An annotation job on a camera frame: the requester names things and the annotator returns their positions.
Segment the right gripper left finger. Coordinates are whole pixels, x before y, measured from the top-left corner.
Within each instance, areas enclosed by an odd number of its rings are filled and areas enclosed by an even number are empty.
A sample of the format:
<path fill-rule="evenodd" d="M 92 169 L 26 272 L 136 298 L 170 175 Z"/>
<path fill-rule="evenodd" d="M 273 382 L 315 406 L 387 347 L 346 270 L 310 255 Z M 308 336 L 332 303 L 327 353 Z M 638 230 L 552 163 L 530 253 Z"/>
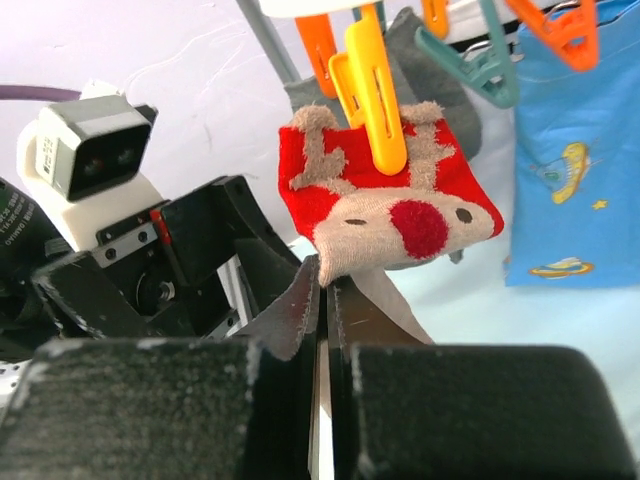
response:
<path fill-rule="evenodd" d="M 318 260 L 232 338 L 42 346 L 1 421 L 5 479 L 309 477 Z"/>

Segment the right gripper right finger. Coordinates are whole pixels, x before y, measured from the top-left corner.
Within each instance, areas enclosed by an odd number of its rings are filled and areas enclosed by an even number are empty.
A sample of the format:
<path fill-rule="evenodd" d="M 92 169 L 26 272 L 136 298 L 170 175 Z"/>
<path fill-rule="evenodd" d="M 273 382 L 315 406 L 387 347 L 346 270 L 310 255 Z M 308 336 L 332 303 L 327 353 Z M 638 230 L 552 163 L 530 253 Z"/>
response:
<path fill-rule="evenodd" d="M 634 479 L 605 383 L 560 346 L 424 345 L 326 290 L 339 479 Z"/>

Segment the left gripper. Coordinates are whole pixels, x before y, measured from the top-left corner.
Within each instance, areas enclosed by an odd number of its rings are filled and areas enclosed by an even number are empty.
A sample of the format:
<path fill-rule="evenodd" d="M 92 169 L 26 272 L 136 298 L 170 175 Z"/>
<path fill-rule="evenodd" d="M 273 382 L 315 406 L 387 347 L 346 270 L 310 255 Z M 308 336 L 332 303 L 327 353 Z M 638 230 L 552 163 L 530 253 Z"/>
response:
<path fill-rule="evenodd" d="M 220 338 L 266 309 L 300 264 L 242 176 L 145 203 L 97 245 L 37 270 L 36 291 L 66 337 Z"/>

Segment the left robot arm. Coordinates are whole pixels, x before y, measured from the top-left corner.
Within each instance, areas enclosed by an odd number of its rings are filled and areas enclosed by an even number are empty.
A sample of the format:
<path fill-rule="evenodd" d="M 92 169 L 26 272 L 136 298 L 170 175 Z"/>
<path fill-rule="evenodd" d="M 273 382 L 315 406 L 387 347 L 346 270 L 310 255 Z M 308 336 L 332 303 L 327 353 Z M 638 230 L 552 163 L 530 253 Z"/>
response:
<path fill-rule="evenodd" d="M 219 269 L 240 264 L 251 315 L 289 286 L 299 262 L 241 176 L 147 202 L 74 251 L 43 210 L 1 186 L 1 358 L 17 363 L 56 337 L 222 336 L 237 321 Z"/>

